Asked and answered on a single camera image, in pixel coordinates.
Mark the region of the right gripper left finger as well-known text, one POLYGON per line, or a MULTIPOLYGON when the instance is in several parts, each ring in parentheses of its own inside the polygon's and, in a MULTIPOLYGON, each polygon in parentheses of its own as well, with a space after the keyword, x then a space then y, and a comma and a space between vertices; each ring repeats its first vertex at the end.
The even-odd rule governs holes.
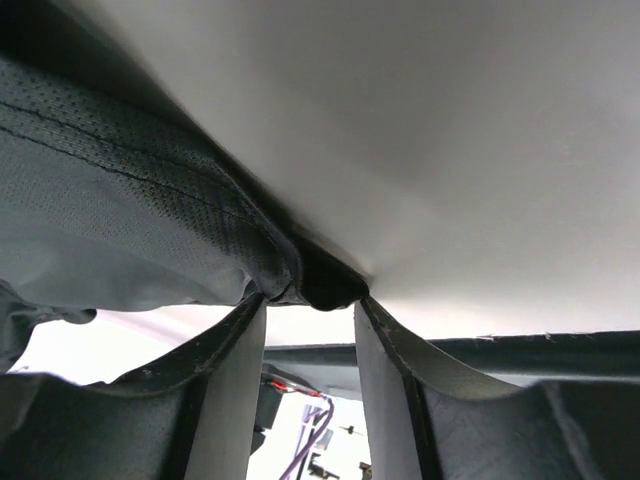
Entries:
POLYGON ((1 379, 5 479, 242 479, 266 329, 255 294, 215 326, 112 383, 1 379))

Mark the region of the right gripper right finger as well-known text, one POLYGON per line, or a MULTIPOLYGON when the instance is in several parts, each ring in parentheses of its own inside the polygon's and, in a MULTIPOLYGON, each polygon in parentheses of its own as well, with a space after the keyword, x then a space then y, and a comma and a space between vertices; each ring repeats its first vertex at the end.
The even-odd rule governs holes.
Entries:
POLYGON ((635 479, 639 388, 620 381, 519 387, 430 355, 371 298, 356 356, 376 479, 635 479))

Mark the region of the black t shirt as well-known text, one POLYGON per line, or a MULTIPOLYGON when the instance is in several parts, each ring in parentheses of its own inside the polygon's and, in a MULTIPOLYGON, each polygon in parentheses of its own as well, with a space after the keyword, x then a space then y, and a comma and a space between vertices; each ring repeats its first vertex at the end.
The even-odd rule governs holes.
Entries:
POLYGON ((130 62, 50 1, 1 5, 1 367, 100 310, 332 311, 365 280, 302 238, 130 62))

